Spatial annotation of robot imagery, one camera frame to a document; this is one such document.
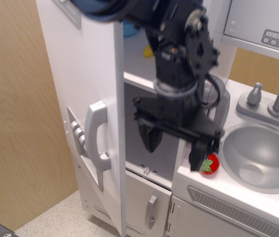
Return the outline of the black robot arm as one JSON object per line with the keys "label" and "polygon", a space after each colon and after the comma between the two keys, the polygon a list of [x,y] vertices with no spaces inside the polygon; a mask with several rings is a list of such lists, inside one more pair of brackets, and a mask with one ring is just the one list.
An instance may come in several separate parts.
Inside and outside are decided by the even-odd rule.
{"label": "black robot arm", "polygon": [[99,22],[129,21],[143,28],[155,57],[156,97],[136,97],[134,118],[145,147],[153,152],[163,133],[192,145],[190,169],[199,171],[208,155],[218,151],[223,130],[204,112],[221,95],[204,102],[206,81],[217,92],[209,71],[219,51],[209,36],[206,9],[200,0],[75,0],[88,18]]}

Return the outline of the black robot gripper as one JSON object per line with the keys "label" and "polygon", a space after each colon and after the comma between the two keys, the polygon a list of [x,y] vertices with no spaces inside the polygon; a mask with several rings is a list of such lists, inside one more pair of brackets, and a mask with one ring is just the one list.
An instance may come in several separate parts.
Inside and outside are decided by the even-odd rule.
{"label": "black robot gripper", "polygon": [[[204,86],[188,90],[158,91],[152,97],[135,97],[134,119],[149,152],[154,152],[163,134],[182,138],[192,143],[189,154],[191,171],[199,171],[211,151],[218,150],[224,130],[216,125],[203,110]],[[216,106],[218,99],[209,108]]]}

